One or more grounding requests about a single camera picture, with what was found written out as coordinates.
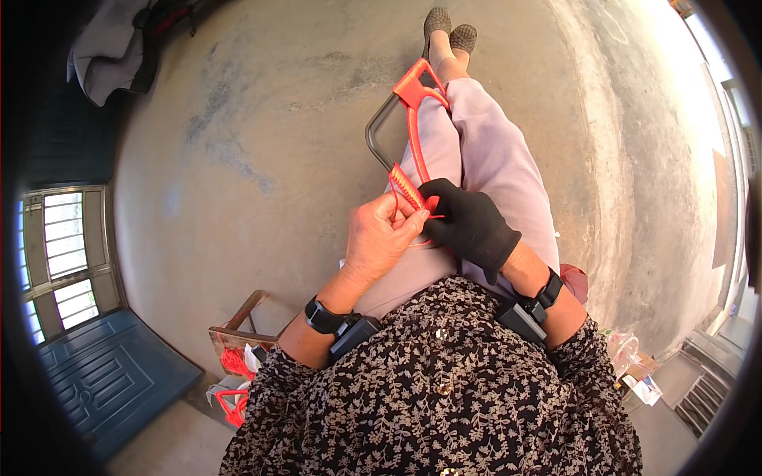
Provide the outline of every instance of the light purple pants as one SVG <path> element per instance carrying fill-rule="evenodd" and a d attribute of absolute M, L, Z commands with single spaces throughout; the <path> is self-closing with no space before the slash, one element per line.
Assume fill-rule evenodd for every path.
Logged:
<path fill-rule="evenodd" d="M 424 99 L 418 111 L 421 149 L 431 179 L 445 177 L 465 190 L 489 195 L 508 225 L 521 232 L 521 241 L 558 273 L 559 249 L 550 201 L 523 134 L 473 79 L 450 81 L 447 100 L 452 119 L 432 97 Z M 400 167 L 416 186 L 421 185 L 410 144 Z M 422 235 L 414 242 L 425 239 Z M 416 292 L 455 272 L 455 260 L 444 248 L 434 244 L 409 248 L 354 309 L 381 318 Z M 511 291 L 503 276 L 498 277 L 497 286 L 488 285 L 482 269 L 468 261 L 463 261 L 463 275 L 501 294 Z"/>

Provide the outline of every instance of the person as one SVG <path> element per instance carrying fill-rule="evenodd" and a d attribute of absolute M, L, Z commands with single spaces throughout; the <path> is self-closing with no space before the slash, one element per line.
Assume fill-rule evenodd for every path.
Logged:
<path fill-rule="evenodd" d="M 475 28 L 450 25 L 429 13 L 424 55 L 452 117 L 427 98 L 418 121 L 436 179 L 416 185 L 443 218 L 394 190 L 351 213 L 345 265 L 268 354 L 221 475 L 640 473 L 605 339 L 577 299 L 561 286 L 547 303 L 545 348 L 495 320 L 502 296 L 539 298 L 558 248 L 521 132 L 466 72 Z M 409 145 L 400 165 L 417 180 Z M 313 316 L 352 310 L 382 329 L 327 366 L 335 326 Z"/>

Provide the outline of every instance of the bare hand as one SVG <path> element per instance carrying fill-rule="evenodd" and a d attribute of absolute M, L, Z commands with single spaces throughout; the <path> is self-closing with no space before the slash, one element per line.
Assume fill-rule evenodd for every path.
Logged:
<path fill-rule="evenodd" d="M 352 210 L 342 273 L 370 288 L 397 264 L 413 238 L 421 234 L 428 216 L 428 210 L 415 211 L 394 190 Z"/>

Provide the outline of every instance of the blue door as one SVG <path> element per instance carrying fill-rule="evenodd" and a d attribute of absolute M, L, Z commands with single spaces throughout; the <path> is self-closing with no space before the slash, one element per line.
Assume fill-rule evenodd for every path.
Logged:
<path fill-rule="evenodd" d="M 106 460 L 202 372 L 124 309 L 40 349 L 64 411 Z"/>

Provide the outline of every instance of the button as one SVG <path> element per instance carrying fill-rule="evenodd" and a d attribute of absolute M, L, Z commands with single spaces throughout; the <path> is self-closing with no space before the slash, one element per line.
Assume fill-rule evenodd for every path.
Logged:
<path fill-rule="evenodd" d="M 440 383 L 437 385 L 437 393 L 439 395 L 449 395 L 453 391 L 453 386 L 449 383 Z"/>

